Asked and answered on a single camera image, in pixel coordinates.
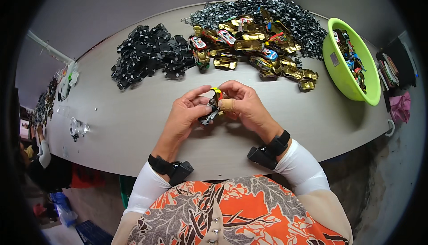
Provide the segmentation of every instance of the blue crate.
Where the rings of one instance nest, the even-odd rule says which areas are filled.
[[[112,235],[90,220],[77,224],[75,227],[85,245],[110,245],[113,240]]]

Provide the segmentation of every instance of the green bowl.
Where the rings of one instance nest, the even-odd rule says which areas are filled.
[[[349,70],[345,58],[334,40],[334,29],[347,31],[350,42],[366,69],[364,78],[367,94],[361,90]],[[372,106],[376,106],[381,98],[381,82],[372,55],[361,37],[344,21],[338,18],[330,18],[328,20],[328,34],[324,39],[322,49],[325,66],[340,92],[351,100],[365,101]]]

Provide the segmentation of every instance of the table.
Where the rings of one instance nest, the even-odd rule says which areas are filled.
[[[137,176],[156,144],[172,102],[192,88],[204,84],[218,86],[235,79],[253,87],[272,117],[292,138],[323,161],[351,151],[388,130],[389,114],[383,96],[377,106],[346,98],[332,82],[323,61],[302,59],[303,67],[318,72],[315,90],[301,93],[297,83],[280,77],[261,81],[258,71],[245,62],[236,70],[217,70],[212,65],[201,74],[197,67],[186,71],[182,81],[166,80],[161,71],[146,77],[133,90],[120,92],[110,79],[111,67],[119,55],[116,47],[136,25],[163,23],[172,35],[187,38],[192,27],[180,22],[203,5],[184,7],[148,18],[111,36],[79,61],[79,81],[68,98],[58,105],[70,106],[69,117],[54,112],[47,124],[51,152],[66,159],[106,172]],[[327,20],[319,17],[327,29]],[[377,49],[366,42],[375,58]],[[90,131],[73,142],[70,118],[87,122]],[[216,120],[204,130],[196,129],[185,141],[178,160],[189,161],[195,171],[191,180],[229,179],[270,170],[250,162],[246,155],[261,144],[253,132],[227,118]]]

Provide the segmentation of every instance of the white sleeve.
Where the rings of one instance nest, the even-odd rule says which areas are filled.
[[[145,213],[154,201],[170,188],[170,184],[161,178],[146,162],[136,178],[129,197],[128,207],[123,214],[125,215],[128,212]]]
[[[40,150],[39,150],[39,162],[41,166],[46,169],[51,163],[51,151],[49,150],[49,146],[47,145],[47,141],[43,140],[41,142]]]
[[[322,167],[312,154],[294,139],[274,171],[287,179],[296,196],[317,189],[330,190]]]

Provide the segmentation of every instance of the left hand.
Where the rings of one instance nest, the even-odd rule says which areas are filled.
[[[173,102],[163,132],[152,151],[152,156],[160,156],[167,162],[174,162],[180,145],[192,131],[192,125],[201,116],[209,114],[212,109],[208,106],[209,98],[200,96],[210,91],[211,85],[198,87],[185,93]]]

